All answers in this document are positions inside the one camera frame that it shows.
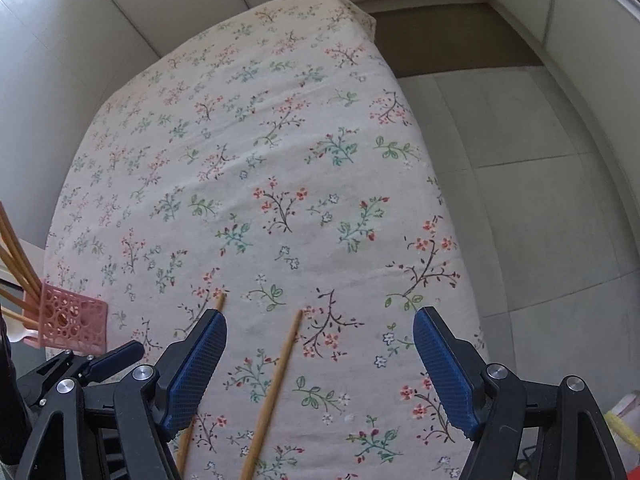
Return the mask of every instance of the chopstick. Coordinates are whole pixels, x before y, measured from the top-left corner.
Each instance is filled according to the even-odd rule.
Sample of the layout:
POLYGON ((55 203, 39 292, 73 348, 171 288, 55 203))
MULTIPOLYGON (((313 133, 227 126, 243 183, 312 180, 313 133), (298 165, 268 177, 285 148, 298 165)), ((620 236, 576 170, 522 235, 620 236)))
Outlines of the chopstick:
POLYGON ((42 284, 40 283, 40 279, 38 278, 36 271, 33 270, 33 266, 27 258, 27 255, 24 254, 20 240, 18 240, 18 237, 15 235, 14 228, 12 228, 11 222, 9 222, 9 217, 4 210, 4 206, 2 206, 2 201, 0 201, 0 235, 4 239, 9 252, 14 257, 18 268, 22 270, 24 277, 36 292, 39 304, 42 284))
MULTIPOLYGON (((218 302, 216 303, 216 310, 218 312, 222 312, 222 309, 225 307, 225 299, 226 294, 222 292, 218 298, 218 302)), ((187 456, 189 454, 189 443, 191 442, 191 435, 193 434, 193 421, 191 419, 191 424, 180 436, 180 443, 178 444, 178 455, 175 459, 175 466, 178 469, 178 473, 180 473, 180 478, 184 478, 184 469, 187 465, 187 456)))
POLYGON ((14 259, 7 251, 4 250, 4 247, 2 246, 0 246, 0 260, 4 261, 6 268, 9 269, 9 272, 12 273, 16 280, 18 280, 20 286, 29 296, 31 296, 33 301, 35 301, 36 304, 40 304, 40 295, 36 294, 36 291, 33 289, 33 287, 29 284, 20 270, 18 270, 14 259))
POLYGON ((260 409, 260 415, 258 416, 258 423, 255 427, 254 437, 251 440, 251 447, 249 448, 249 453, 244 459, 244 464, 242 465, 240 480, 252 480, 254 477, 255 464, 260 458, 262 444, 265 436, 267 435, 267 431, 269 430, 271 415, 273 414, 276 400, 278 400, 280 386, 282 385, 284 374, 287 371, 287 364, 289 363, 289 357, 291 356, 291 350, 296 339, 296 333, 298 332, 298 326, 300 325, 301 319, 302 310, 299 310, 296 312, 296 316, 293 319, 293 323, 291 323, 291 328, 287 334, 287 339, 282 346, 282 350, 280 350, 280 357, 278 359, 278 364, 276 365, 276 371, 273 374, 273 381, 269 386, 267 396, 265 397, 264 403, 260 409))
POLYGON ((2 311, 3 316, 7 316, 12 319, 15 319, 16 321, 22 322, 22 324, 25 327, 29 328, 30 330, 38 329, 38 323, 35 322, 33 319, 29 319, 28 317, 24 317, 24 316, 21 316, 20 314, 16 314, 13 310, 9 310, 4 306, 0 306, 0 310, 2 311))
POLYGON ((21 300, 20 298, 16 298, 13 294, 11 294, 11 293, 7 292, 6 290, 4 290, 4 288, 0 288, 0 296, 5 298, 6 300, 11 301, 12 303, 16 304, 21 309, 26 310, 27 312, 31 312, 32 314, 35 314, 36 316, 40 315, 40 311, 38 310, 37 307, 35 307, 33 305, 30 305, 29 303, 27 303, 26 301, 21 300))

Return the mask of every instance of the floral pattern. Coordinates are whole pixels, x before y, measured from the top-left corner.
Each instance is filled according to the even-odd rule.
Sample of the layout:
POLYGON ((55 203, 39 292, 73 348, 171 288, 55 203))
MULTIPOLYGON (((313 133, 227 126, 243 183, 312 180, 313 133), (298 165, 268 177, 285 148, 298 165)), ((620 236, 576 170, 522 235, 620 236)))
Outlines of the floral pattern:
POLYGON ((328 480, 455 478, 466 459, 420 374, 412 314, 436 305, 485 352, 482 333, 374 27, 347 0, 249 10, 118 90, 74 157, 46 278, 109 304, 109 349, 134 338, 154 363, 228 294, 185 478, 238 477, 299 308, 255 478, 316 480, 319 464, 328 480))

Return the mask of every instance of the silver pivot bolt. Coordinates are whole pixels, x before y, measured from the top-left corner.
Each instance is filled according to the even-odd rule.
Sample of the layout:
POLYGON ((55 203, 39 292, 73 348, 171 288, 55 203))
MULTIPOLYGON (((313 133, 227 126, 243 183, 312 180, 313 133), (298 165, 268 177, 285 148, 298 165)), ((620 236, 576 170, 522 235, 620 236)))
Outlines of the silver pivot bolt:
POLYGON ((567 378, 566 385, 570 390, 573 390, 574 392, 581 392, 584 390, 584 381, 580 377, 576 377, 575 375, 567 378))
POLYGON ((149 365, 140 365, 133 369, 133 378, 137 381, 146 381, 154 374, 154 368, 149 365))
POLYGON ((74 383, 73 379, 62 379, 58 383, 58 386, 56 386, 56 390, 60 394, 68 394, 71 390, 74 389, 75 386, 76 384, 74 383))
POLYGON ((507 375, 509 375, 509 371, 506 367, 499 364, 491 364, 486 368, 486 372, 489 377, 494 379, 504 379, 507 375))

